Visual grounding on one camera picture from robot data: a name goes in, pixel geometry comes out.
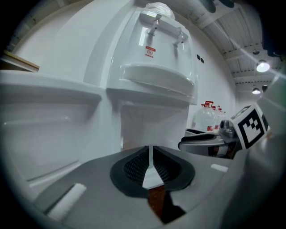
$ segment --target ceiling light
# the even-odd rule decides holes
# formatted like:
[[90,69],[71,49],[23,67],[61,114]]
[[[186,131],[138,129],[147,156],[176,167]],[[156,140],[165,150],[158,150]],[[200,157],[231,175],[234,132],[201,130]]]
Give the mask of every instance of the ceiling light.
[[252,94],[260,94],[260,90],[258,88],[253,88]]
[[260,51],[259,51],[258,49],[254,49],[254,50],[252,51],[252,53],[253,53],[254,55],[258,55],[258,54],[260,53]]
[[258,72],[266,72],[269,70],[269,68],[270,68],[270,65],[265,60],[261,59],[257,63],[256,70]]

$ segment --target plastic bag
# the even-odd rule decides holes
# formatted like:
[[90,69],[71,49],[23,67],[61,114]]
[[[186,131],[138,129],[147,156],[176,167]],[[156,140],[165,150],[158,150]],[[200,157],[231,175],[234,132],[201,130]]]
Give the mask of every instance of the plastic bag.
[[146,8],[151,10],[154,13],[160,14],[162,16],[175,19],[175,15],[173,11],[164,3],[155,2],[155,3],[148,3]]

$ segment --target white foam piece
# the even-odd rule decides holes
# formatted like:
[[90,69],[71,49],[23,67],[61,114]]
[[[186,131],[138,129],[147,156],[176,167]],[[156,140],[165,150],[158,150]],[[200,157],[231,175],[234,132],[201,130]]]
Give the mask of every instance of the white foam piece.
[[210,167],[212,169],[215,169],[215,170],[218,170],[218,171],[221,171],[221,172],[224,172],[224,173],[226,173],[228,171],[228,167],[222,166],[222,165],[218,165],[218,164],[212,164]]
[[47,214],[55,221],[61,222],[71,208],[85,192],[86,187],[76,183],[71,190]]

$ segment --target warning label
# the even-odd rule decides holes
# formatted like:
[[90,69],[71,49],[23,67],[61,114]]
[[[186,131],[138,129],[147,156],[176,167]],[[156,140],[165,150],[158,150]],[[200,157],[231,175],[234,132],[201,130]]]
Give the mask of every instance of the warning label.
[[149,47],[149,46],[146,46],[146,48],[149,49],[149,50],[151,50],[151,51],[153,51],[153,52],[156,52],[156,49],[155,49],[155,48],[151,48],[151,47]]
[[147,49],[147,53],[145,53],[145,56],[154,58],[154,52],[156,52],[156,49],[155,48],[151,48],[149,46],[146,46],[146,49]]

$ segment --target water bottle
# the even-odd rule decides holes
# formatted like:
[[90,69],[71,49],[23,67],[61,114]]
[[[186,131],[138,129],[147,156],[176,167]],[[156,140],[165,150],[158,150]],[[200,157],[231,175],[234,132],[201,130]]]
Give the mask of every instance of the water bottle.
[[215,113],[215,126],[214,126],[213,129],[214,129],[214,132],[218,132],[218,131],[219,131],[220,121],[221,121],[220,113],[219,113],[219,111],[218,111],[218,108],[219,108],[220,106],[217,106],[217,107],[211,106],[211,107],[213,108],[214,113]]
[[212,132],[215,126],[215,113],[211,108],[211,104],[214,102],[206,101],[205,104],[201,104],[203,107],[198,110],[193,119],[193,129]]
[[219,107],[218,111],[219,111],[219,124],[218,125],[220,125],[220,122],[222,120],[224,120],[225,118],[224,118],[224,114],[222,112],[222,109],[220,107]]

